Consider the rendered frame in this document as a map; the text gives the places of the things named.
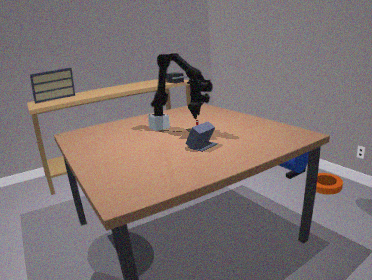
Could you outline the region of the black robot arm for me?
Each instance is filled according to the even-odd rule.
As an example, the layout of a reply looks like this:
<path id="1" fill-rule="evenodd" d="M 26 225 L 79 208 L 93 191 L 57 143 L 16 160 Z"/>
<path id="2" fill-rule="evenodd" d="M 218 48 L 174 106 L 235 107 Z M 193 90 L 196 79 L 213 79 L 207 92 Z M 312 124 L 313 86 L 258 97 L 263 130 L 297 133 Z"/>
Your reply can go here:
<path id="1" fill-rule="evenodd" d="M 212 92 L 213 85 L 211 80 L 205 80 L 202 72 L 192 66 L 190 66 L 182 57 L 177 53 L 171 54 L 160 54 L 157 57 L 157 63 L 159 66 L 159 82 L 157 84 L 157 91 L 154 95 L 154 99 L 151 101 L 151 106 L 154 107 L 154 116 L 163 116 L 163 105 L 166 104 L 168 94 L 165 92 L 166 83 L 166 71 L 170 61 L 173 60 L 179 67 L 185 70 L 186 75 L 189 77 L 187 84 L 190 84 L 191 92 Z M 203 101 L 208 103 L 210 96 L 208 94 L 198 95 L 198 102 Z"/>

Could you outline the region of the blue-grey sloped panel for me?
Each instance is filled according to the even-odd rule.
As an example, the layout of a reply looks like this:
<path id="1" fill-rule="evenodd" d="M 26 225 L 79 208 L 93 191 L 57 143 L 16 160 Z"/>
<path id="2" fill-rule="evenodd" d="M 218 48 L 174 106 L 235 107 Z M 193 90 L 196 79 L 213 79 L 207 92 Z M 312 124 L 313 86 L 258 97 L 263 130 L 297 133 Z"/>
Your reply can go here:
<path id="1" fill-rule="evenodd" d="M 192 127 L 185 144 L 193 150 L 202 152 L 217 145 L 218 143 L 209 141 L 215 128 L 209 121 Z"/>

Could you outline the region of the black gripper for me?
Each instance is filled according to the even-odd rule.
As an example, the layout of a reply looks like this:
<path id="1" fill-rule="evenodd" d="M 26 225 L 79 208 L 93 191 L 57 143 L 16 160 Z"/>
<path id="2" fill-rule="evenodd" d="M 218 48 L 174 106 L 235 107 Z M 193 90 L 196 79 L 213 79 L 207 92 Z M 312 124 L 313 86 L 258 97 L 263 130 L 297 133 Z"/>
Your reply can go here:
<path id="1" fill-rule="evenodd" d="M 197 119 L 197 115 L 200 115 L 201 105 L 203 104 L 203 101 L 198 102 L 198 95 L 201 95 L 201 92 L 191 92 L 190 95 L 191 100 L 188 104 L 188 108 L 192 113 L 194 119 Z"/>

